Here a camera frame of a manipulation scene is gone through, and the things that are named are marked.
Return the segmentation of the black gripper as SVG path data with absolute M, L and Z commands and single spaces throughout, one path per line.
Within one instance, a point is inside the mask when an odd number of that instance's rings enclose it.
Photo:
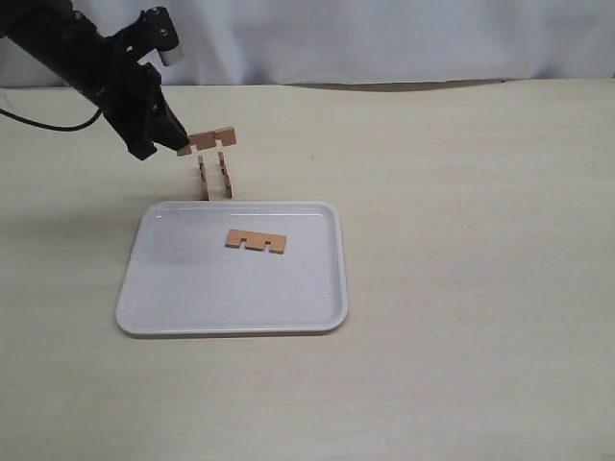
M 103 93 L 106 121 L 139 160 L 157 152 L 154 143 L 180 151 L 190 142 L 182 123 L 163 102 L 160 84 L 160 73 L 152 64 L 138 64 L 113 76 Z

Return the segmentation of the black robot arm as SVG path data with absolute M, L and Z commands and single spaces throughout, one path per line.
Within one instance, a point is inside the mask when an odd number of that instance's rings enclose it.
M 70 1 L 4 1 L 1 35 L 88 99 L 134 157 L 145 160 L 158 146 L 180 151 L 188 145 L 163 96 L 159 71 L 142 62 L 152 51 L 166 66 L 180 57 L 166 8 L 145 10 L 114 35 L 102 36 Z

